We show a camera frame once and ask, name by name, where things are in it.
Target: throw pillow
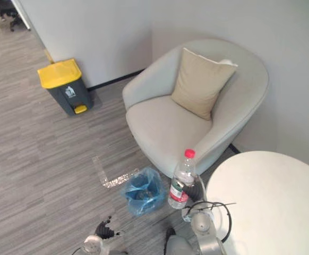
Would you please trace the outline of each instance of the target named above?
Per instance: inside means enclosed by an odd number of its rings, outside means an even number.
[[[197,116],[210,120],[220,90],[237,67],[228,59],[215,62],[183,48],[176,87],[171,98]]]

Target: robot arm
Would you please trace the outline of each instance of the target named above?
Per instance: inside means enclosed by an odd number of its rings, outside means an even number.
[[[210,203],[206,202],[205,187],[200,176],[196,177],[194,186],[184,186],[183,191],[195,202],[187,211],[187,215],[191,219],[191,228],[197,237],[201,254],[226,255],[222,241],[216,236],[214,216],[210,209],[206,209]]]

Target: beige armchair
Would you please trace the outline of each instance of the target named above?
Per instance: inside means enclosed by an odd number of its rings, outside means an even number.
[[[212,122],[170,98],[183,47],[214,61],[238,64],[211,112]],[[255,55],[227,41],[206,39],[180,45],[155,61],[126,85],[123,99],[136,142],[160,171],[172,177],[186,148],[196,151],[198,174],[208,169],[256,111],[267,88],[267,71]]]

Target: black cable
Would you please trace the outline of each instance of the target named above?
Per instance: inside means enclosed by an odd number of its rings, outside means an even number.
[[[79,251],[81,249],[81,247],[79,247],[78,249],[76,249],[73,253],[72,253],[72,255],[74,255],[77,251]]]
[[[199,204],[201,204],[201,203],[210,203],[210,204],[212,204],[211,209],[212,209],[213,207],[218,207],[218,206],[223,206],[223,207],[226,209],[227,215],[228,215],[228,218],[229,218],[229,228],[228,228],[227,234],[226,234],[226,235],[224,236],[224,238],[221,240],[222,243],[224,243],[224,242],[229,238],[229,235],[230,235],[230,232],[231,232],[231,228],[232,228],[232,225],[233,225],[233,220],[232,220],[232,218],[231,218],[231,214],[230,214],[230,211],[229,211],[228,207],[227,207],[224,203],[221,203],[221,202],[201,201],[201,202],[195,203],[195,204],[194,204],[193,206],[191,206],[191,207],[186,207],[186,208],[189,208],[189,210],[187,211],[186,215],[188,215],[188,214],[190,213],[190,211],[191,211],[196,205],[199,205]]]

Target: white tabletop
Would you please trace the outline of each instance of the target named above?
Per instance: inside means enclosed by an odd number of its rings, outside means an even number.
[[[309,255],[309,166],[301,161],[267,151],[238,154],[215,170],[207,197],[237,203],[228,206],[233,219],[228,255]],[[215,209],[223,238],[228,219]]]

